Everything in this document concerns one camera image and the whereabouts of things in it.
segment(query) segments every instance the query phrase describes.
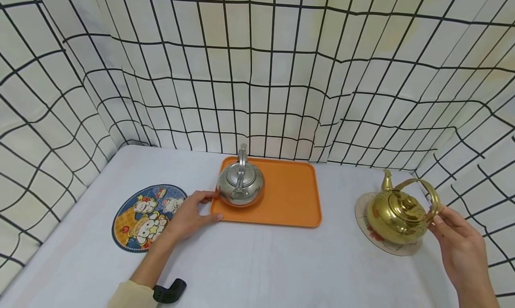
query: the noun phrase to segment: white fabric backdrop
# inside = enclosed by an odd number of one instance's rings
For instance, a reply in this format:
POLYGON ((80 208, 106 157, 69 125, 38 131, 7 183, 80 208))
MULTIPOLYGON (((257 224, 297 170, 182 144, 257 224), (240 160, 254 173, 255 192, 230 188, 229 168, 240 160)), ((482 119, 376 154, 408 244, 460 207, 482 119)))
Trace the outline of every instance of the white fabric backdrop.
POLYGON ((0 5, 0 289, 121 146, 248 142, 416 170, 484 231, 515 300, 515 0, 0 5))

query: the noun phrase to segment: cartoon bear placemat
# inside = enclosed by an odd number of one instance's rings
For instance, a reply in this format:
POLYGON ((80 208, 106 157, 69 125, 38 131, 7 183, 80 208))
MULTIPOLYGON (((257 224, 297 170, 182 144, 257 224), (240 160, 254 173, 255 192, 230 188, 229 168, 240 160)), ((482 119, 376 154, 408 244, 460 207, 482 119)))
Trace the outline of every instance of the cartoon bear placemat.
POLYGON ((173 185, 149 186, 132 195, 113 220, 115 243, 129 252, 147 252, 184 199, 186 193, 173 185))

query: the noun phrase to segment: kettle spout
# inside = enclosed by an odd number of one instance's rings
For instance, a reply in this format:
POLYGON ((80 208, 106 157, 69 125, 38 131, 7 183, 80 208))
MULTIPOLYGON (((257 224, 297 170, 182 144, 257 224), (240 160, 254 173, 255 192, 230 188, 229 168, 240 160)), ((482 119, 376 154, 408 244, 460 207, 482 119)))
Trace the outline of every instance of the kettle spout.
POLYGON ((392 173, 390 173, 389 169, 383 169, 385 172, 385 177, 383 178, 383 183, 381 184, 381 190, 393 190, 392 186, 392 173))

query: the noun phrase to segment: hand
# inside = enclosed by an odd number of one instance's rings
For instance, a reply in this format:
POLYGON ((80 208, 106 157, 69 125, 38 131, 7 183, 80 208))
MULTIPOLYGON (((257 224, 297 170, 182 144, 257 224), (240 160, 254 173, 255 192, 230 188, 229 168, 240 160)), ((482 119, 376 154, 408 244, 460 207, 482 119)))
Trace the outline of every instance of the hand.
POLYGON ((196 233, 202 226, 220 221, 222 214, 200 216, 197 205, 207 203, 216 197, 215 192, 194 192, 184 200, 172 220, 156 239, 130 278, 136 284, 153 288, 159 280, 163 268, 178 242, 196 233))
POLYGON ((447 206, 442 206, 428 229, 440 243, 443 266, 456 288, 460 307, 498 307, 481 234, 447 206))
POLYGON ((217 197, 217 193, 207 192, 205 190, 197 190, 191 196, 187 197, 173 215, 172 220, 165 227, 163 234, 166 236, 164 238, 171 237, 172 240, 179 242, 192 236, 202 226, 220 221, 222 219, 222 214, 220 213, 213 213, 206 216, 201 216, 198 213, 197 205, 199 203, 207 203, 213 197, 217 197))

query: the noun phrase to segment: black device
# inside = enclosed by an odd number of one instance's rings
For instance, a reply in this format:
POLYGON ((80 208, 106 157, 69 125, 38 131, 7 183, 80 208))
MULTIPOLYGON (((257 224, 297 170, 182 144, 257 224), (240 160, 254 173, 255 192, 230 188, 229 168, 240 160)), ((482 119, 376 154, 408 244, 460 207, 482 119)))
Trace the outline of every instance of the black device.
POLYGON ((186 282, 182 279, 175 279, 170 288, 156 285, 154 287, 154 300, 161 302, 162 304, 171 304, 176 302, 181 297, 182 293, 186 289, 186 282))

